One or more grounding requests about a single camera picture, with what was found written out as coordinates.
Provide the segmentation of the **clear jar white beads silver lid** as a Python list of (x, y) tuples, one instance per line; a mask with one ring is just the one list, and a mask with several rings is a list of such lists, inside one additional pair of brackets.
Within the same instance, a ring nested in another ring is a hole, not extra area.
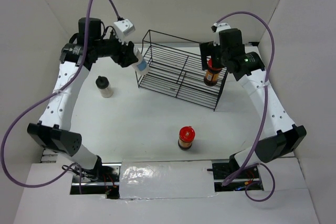
[(149, 65), (147, 64), (146, 60), (143, 58), (141, 52), (138, 48), (134, 47), (133, 53), (137, 58), (137, 61), (132, 64), (132, 67), (135, 69), (136, 73), (144, 76), (149, 72)]

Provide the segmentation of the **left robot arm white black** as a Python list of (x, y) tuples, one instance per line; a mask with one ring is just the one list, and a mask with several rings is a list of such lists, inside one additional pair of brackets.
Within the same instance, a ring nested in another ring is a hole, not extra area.
[(104, 167), (101, 158), (83, 145), (79, 133), (70, 130), (80, 89), (92, 65), (99, 58), (110, 57), (123, 68), (135, 64), (138, 58), (134, 43), (125, 40), (135, 30), (128, 19), (119, 18), (114, 22), (108, 39), (104, 38), (100, 19), (89, 18), (88, 21), (88, 47), (84, 47), (86, 19), (81, 18), (78, 21), (78, 32), (61, 51), (55, 95), (49, 98), (38, 122), (28, 125), (27, 132), (41, 147), (77, 163), (85, 176), (96, 182), (112, 170)]

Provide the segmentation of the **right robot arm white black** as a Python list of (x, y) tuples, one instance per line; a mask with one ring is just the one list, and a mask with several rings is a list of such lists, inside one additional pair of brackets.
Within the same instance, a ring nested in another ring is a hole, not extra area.
[(247, 172), (247, 166), (269, 163), (292, 153), (307, 135), (288, 115), (266, 79), (267, 70), (258, 53), (246, 52), (242, 32), (228, 24), (213, 25), (214, 40), (200, 44), (205, 70), (225, 68), (247, 92), (261, 122), (260, 138), (252, 147), (229, 158), (229, 172), (235, 178)]

